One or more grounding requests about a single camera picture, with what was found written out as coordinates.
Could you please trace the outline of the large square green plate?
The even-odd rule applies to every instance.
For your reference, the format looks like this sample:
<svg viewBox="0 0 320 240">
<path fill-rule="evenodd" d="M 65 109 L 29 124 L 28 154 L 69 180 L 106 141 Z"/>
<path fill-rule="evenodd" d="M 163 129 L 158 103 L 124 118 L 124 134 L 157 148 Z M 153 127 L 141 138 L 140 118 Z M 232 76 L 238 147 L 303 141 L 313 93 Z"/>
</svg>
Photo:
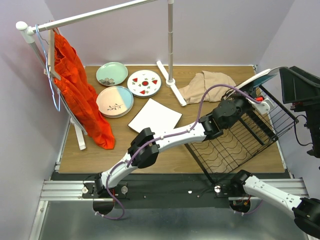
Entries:
<svg viewBox="0 0 320 240">
<path fill-rule="evenodd" d="M 137 133 L 145 128 L 161 132 L 174 129 L 181 117 L 181 113 L 150 98 L 128 126 Z"/>
</svg>

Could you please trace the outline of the green round plate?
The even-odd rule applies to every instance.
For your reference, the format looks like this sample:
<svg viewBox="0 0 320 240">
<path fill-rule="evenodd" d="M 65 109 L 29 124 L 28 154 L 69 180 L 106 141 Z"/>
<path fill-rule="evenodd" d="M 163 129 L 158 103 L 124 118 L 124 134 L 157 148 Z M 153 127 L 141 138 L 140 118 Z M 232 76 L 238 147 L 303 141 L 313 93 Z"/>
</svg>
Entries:
<svg viewBox="0 0 320 240">
<path fill-rule="evenodd" d="M 96 71 L 96 80 L 106 87 L 113 87 L 121 84 L 127 76 L 128 69 L 120 62 L 105 63 Z"/>
</svg>

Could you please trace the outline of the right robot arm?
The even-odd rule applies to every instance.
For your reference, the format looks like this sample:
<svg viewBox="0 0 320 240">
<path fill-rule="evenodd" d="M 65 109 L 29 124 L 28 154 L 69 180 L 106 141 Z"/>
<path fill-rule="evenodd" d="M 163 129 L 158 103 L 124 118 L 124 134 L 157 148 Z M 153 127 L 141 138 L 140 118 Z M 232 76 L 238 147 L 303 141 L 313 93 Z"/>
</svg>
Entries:
<svg viewBox="0 0 320 240">
<path fill-rule="evenodd" d="M 320 78 L 297 66 L 266 69 L 249 78 L 233 91 L 243 94 L 248 87 L 256 88 L 274 76 L 280 76 L 282 102 L 291 104 L 294 112 L 305 113 L 305 127 L 310 132 L 311 150 L 307 154 L 320 156 Z M 263 181 L 252 173 L 240 170 L 230 180 L 230 191 L 236 195 L 249 195 L 271 204 L 286 213 L 295 225 L 309 236 L 320 237 L 320 201 L 298 194 L 298 188 L 289 190 L 288 184 L 276 185 L 270 179 Z"/>
</svg>

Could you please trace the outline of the white blue rimmed plate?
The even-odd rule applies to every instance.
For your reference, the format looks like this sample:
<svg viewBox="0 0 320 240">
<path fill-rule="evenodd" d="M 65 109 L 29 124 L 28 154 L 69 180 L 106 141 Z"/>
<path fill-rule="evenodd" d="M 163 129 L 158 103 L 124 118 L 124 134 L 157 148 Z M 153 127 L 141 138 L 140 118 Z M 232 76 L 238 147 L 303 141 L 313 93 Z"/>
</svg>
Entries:
<svg viewBox="0 0 320 240">
<path fill-rule="evenodd" d="M 161 77 L 152 70 L 138 70 L 131 74 L 127 80 L 127 88 L 133 95 L 158 93 L 161 86 Z"/>
</svg>

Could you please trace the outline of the teal round plate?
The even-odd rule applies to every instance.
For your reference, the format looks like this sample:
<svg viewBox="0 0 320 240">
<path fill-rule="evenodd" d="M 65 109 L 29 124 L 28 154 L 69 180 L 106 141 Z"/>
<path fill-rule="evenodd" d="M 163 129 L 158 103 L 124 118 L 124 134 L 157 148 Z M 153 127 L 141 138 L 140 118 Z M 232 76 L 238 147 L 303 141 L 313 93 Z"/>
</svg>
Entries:
<svg viewBox="0 0 320 240">
<path fill-rule="evenodd" d="M 254 80 L 252 81 L 252 87 L 253 87 L 253 88 L 258 88 L 258 87 L 261 86 L 262 84 L 264 84 L 264 83 L 266 83 L 267 81 L 269 81 L 269 80 L 271 80 L 272 78 L 274 78 L 276 75 L 277 75 L 277 73 L 259 76 L 258 78 L 254 79 Z"/>
</svg>

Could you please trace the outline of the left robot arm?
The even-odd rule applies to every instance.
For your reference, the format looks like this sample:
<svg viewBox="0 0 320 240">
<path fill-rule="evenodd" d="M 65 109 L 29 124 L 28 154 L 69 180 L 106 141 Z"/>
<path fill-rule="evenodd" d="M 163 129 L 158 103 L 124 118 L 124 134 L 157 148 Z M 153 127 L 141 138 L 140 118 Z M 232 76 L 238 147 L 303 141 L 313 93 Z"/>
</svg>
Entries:
<svg viewBox="0 0 320 240">
<path fill-rule="evenodd" d="M 120 181 L 136 169 L 152 166 L 160 153 L 184 144 L 214 140 L 243 114 L 263 105 L 261 101 L 244 94 L 233 100 L 222 100 L 211 113 L 198 115 L 195 122 L 189 125 L 159 133 L 152 132 L 149 127 L 143 129 L 120 161 L 95 176 L 93 191 L 98 198 L 113 198 L 112 190 Z"/>
</svg>

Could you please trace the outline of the cream and teal plate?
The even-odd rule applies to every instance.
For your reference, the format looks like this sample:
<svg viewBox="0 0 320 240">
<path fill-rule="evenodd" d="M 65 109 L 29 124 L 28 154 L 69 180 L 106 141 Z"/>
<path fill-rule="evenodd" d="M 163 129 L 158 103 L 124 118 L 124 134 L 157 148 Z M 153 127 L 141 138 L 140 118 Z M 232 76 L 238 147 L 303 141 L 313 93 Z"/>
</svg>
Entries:
<svg viewBox="0 0 320 240">
<path fill-rule="evenodd" d="M 111 86 L 97 97 L 96 104 L 100 113 L 107 118 L 120 118 L 126 115 L 134 105 L 132 92 L 123 86 Z"/>
</svg>

